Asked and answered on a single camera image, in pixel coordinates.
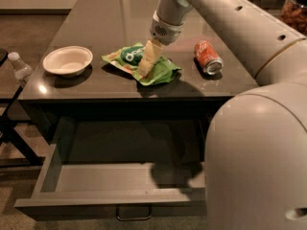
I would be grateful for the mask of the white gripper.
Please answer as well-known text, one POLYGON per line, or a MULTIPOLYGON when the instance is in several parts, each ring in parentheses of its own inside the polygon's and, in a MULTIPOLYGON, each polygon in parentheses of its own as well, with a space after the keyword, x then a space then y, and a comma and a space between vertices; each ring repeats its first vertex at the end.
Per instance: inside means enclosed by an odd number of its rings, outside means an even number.
POLYGON ((138 73, 141 77, 146 77, 160 58, 161 44, 170 45, 177 40, 181 34, 183 24, 184 16, 182 14, 154 12, 150 29, 151 36, 154 39, 147 41, 143 57, 138 65, 138 73))

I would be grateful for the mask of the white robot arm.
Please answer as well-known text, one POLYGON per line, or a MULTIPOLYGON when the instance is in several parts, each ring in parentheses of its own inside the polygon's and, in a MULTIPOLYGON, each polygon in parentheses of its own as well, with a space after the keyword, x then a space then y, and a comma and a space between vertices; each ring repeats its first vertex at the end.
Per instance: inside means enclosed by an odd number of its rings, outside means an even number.
POLYGON ((307 230, 306 38, 248 0, 159 0, 151 35, 176 41, 196 9, 256 80, 205 143, 209 230, 307 230))

